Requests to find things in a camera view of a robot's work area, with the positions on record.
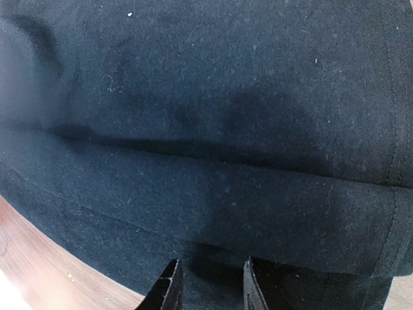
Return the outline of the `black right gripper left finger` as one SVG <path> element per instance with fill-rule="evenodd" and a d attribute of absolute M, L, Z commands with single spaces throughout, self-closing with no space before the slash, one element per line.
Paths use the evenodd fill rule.
<path fill-rule="evenodd" d="M 183 279 L 181 262 L 171 260 L 136 310 L 182 310 Z"/>

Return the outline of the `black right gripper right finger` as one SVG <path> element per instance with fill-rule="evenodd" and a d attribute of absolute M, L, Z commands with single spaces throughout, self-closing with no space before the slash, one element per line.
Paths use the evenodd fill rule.
<path fill-rule="evenodd" d="M 275 263 L 250 256 L 243 268 L 243 301 L 247 310 L 290 309 Z"/>

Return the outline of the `black garment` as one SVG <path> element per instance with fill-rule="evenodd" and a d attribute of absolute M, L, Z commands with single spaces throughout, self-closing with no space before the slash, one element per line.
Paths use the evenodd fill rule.
<path fill-rule="evenodd" d="M 1 195 L 145 295 L 382 309 L 412 274 L 409 1 L 2 1 Z"/>

